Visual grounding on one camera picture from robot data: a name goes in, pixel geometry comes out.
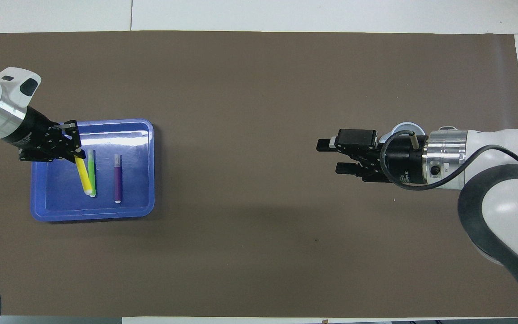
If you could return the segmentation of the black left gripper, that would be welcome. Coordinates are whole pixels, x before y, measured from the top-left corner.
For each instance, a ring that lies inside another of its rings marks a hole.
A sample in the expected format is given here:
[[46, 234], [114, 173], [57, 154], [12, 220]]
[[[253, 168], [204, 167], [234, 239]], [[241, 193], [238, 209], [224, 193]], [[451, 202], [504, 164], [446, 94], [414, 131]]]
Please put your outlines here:
[[[76, 120], [66, 121], [58, 127], [34, 108], [27, 107], [24, 119], [10, 135], [1, 140], [20, 149], [22, 162], [53, 162], [67, 160], [75, 162], [74, 157], [82, 158], [80, 130]], [[45, 149], [43, 146], [58, 143], [66, 137], [66, 148]]]

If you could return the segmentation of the yellow marker pen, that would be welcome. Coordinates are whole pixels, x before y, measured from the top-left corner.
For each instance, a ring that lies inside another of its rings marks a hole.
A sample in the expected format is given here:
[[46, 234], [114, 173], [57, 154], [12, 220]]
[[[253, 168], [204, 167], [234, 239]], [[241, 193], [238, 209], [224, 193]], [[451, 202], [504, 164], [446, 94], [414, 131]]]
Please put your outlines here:
[[75, 156], [75, 164], [76, 164], [76, 168], [78, 171], [82, 189], [86, 195], [91, 196], [93, 189], [92, 189], [92, 185], [91, 185], [91, 182], [89, 179], [89, 174], [88, 174], [88, 170], [86, 168], [84, 159], [82, 159], [78, 156]]

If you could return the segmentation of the blue plastic tray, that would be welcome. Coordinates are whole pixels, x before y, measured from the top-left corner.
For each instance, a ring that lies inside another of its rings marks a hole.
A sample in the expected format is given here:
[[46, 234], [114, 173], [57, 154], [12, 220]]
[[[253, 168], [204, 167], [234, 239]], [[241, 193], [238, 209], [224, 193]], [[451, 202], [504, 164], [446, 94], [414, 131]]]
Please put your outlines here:
[[[82, 147], [95, 152], [96, 197], [86, 195], [76, 165], [66, 160], [31, 165], [30, 210], [56, 223], [148, 215], [155, 205], [154, 129], [146, 119], [81, 121]], [[114, 156], [121, 155], [122, 202], [114, 203]]]

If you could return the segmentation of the purple marker pen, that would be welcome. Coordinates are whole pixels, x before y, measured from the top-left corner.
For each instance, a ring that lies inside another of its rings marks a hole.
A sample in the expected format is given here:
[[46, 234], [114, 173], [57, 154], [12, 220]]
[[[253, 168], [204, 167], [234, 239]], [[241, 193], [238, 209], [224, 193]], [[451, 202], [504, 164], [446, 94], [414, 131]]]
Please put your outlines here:
[[120, 204], [123, 200], [123, 169], [121, 168], [121, 155], [114, 156], [114, 203]]

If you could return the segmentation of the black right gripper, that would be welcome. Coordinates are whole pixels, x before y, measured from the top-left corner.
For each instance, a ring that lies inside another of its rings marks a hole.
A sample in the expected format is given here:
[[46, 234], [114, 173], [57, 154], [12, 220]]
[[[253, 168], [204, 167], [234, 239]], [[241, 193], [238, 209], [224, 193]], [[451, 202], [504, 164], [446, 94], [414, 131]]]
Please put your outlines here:
[[[427, 135], [418, 135], [419, 150], [414, 150], [409, 135], [399, 135], [388, 144], [385, 164], [391, 176], [405, 184], [426, 184], [423, 174], [423, 153]], [[353, 175], [363, 182], [390, 183], [376, 158], [360, 156], [378, 146], [377, 132], [369, 129], [340, 129], [331, 138], [320, 138], [317, 152], [337, 152], [348, 155], [351, 162], [338, 162], [335, 172]]]

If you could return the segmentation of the green marker pen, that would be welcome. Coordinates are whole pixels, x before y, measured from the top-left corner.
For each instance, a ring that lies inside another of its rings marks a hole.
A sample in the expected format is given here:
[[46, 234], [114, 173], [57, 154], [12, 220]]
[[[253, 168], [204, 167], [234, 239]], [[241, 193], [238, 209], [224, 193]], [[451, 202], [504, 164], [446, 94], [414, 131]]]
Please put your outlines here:
[[91, 193], [89, 193], [89, 196], [94, 198], [96, 197], [96, 180], [95, 180], [95, 152], [94, 150], [90, 149], [87, 152], [87, 166], [88, 166], [88, 177], [90, 181], [91, 186]]

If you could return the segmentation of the translucent plastic cup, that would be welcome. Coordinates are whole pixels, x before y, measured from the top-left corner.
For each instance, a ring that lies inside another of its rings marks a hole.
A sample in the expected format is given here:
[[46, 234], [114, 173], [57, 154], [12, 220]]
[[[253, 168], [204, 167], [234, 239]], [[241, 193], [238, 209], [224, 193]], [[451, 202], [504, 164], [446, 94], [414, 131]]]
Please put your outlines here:
[[398, 131], [413, 131], [417, 136], [426, 135], [424, 129], [422, 127], [420, 127], [419, 125], [417, 125], [416, 123], [413, 123], [410, 121], [405, 121], [405, 122], [395, 125], [395, 127], [393, 127], [391, 129], [391, 131], [384, 134], [378, 140], [378, 143], [384, 144], [394, 133], [396, 133]]

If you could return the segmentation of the brown table mat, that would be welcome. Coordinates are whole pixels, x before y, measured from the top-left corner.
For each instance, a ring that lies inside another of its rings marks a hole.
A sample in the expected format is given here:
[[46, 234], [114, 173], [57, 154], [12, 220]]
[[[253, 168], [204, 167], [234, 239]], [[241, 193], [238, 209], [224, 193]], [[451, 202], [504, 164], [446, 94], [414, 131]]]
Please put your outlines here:
[[4, 315], [518, 317], [458, 192], [339, 175], [339, 129], [518, 128], [511, 35], [108, 31], [0, 34], [31, 105], [64, 122], [144, 118], [156, 204], [42, 223], [31, 166], [0, 141]]

